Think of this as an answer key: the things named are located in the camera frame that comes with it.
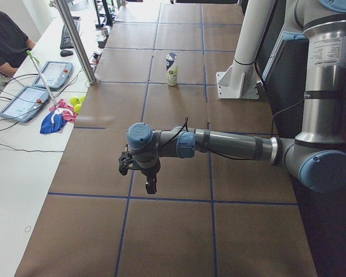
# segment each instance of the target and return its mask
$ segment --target person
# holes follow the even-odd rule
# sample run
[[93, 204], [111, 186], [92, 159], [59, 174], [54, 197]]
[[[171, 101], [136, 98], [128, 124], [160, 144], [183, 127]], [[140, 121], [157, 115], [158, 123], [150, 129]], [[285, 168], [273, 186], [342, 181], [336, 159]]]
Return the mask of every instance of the person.
[[13, 77], [33, 49], [33, 42], [4, 12], [0, 12], [0, 73]]

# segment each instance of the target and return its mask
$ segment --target can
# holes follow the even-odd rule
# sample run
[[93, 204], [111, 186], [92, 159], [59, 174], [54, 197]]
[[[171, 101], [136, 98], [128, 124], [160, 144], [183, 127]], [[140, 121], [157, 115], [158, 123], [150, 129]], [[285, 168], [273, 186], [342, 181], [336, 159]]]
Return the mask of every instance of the can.
[[177, 64], [177, 54], [170, 52], [166, 55], [167, 62], [167, 84], [177, 85], [178, 79], [178, 64]]

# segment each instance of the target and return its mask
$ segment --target pink cloth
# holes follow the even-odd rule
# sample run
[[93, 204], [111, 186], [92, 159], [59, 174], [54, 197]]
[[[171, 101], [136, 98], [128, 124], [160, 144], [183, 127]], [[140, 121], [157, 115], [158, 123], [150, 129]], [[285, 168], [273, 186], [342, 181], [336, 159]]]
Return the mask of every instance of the pink cloth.
[[[59, 108], [67, 108], [69, 110], [71, 110], [73, 112], [73, 115], [71, 115], [68, 111], [64, 111], [62, 113], [62, 116], [63, 116], [63, 119], [64, 120], [67, 120], [69, 122], [74, 122], [74, 120], [76, 120], [78, 114], [74, 111], [73, 107], [68, 105], [64, 99], [60, 99], [59, 102], [58, 102], [58, 106]], [[54, 111], [56, 108], [55, 106], [52, 106], [49, 110], [50, 111]]]

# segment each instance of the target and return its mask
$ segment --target tennis ball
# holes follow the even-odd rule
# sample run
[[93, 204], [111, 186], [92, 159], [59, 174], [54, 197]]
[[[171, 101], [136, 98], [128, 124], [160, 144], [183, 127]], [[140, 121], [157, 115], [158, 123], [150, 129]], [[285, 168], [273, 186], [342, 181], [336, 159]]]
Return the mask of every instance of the tennis ball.
[[73, 107], [75, 107], [77, 104], [80, 104], [80, 98], [76, 96], [72, 96], [69, 102]]
[[82, 104], [75, 104], [74, 105], [74, 111], [79, 114], [82, 108]]
[[86, 98], [86, 94], [81, 96], [81, 98], [80, 98], [80, 103], [81, 104], [83, 104], [83, 102], [85, 101], [85, 98]]

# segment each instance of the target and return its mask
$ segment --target black mouse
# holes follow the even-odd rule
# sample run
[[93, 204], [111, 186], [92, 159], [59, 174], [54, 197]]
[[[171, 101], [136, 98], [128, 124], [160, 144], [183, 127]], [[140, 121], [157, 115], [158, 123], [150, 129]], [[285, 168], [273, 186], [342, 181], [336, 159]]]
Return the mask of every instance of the black mouse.
[[71, 55], [73, 55], [72, 50], [64, 49], [64, 50], [60, 51], [60, 56], [62, 56], [62, 57], [71, 56]]

